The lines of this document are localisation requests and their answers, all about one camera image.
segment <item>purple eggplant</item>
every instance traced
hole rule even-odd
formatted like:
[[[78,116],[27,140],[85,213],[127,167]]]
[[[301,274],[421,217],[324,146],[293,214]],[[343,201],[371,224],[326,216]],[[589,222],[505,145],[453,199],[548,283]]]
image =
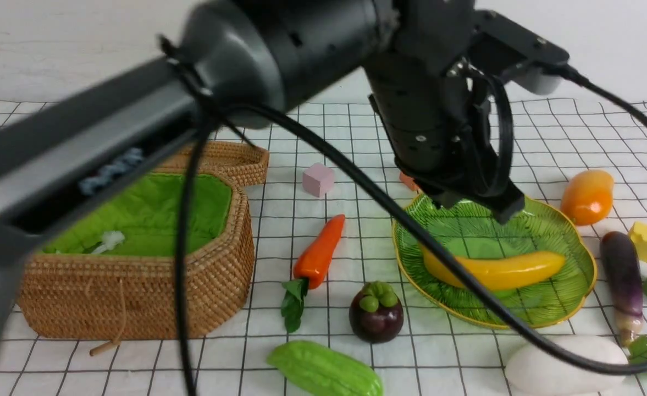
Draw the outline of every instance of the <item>purple eggplant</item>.
[[[620,343],[627,347],[643,329],[643,283],[638,254],[629,236],[611,231],[602,238],[600,255],[614,303]]]

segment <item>orange cube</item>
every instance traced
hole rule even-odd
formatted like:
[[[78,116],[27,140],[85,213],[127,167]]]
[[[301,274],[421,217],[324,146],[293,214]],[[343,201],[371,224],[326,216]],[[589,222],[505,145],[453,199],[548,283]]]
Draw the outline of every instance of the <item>orange cube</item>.
[[[408,177],[404,172],[399,172],[399,180],[404,183],[406,187],[409,188],[411,191],[416,191],[418,193],[418,185],[414,183],[413,179]]]

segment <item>mangosteen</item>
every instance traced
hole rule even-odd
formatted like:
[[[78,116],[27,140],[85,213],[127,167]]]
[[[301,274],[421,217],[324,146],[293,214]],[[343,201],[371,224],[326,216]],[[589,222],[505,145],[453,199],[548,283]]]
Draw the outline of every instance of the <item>mangosteen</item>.
[[[353,333],[373,344],[393,340],[404,324],[401,301],[384,282],[366,283],[350,304],[348,316]]]

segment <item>mangosteen stem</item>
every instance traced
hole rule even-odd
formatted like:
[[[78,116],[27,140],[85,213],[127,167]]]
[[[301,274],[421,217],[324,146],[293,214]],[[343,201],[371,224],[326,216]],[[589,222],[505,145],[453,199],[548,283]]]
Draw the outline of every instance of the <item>mangosteen stem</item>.
[[[376,312],[379,305],[391,308],[399,303],[399,297],[394,293],[394,288],[386,282],[366,283],[362,292],[365,296],[360,300],[360,308],[368,312]]]

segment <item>white radish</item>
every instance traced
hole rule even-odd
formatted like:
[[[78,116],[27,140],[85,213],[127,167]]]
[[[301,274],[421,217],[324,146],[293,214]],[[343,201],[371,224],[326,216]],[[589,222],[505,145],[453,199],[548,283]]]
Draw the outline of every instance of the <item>white radish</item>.
[[[587,359],[611,364],[629,362],[622,348],[609,338],[563,335],[552,341]],[[616,388],[625,376],[605,376],[583,370],[527,344],[509,358],[506,378],[519,391],[534,396],[569,396]]]

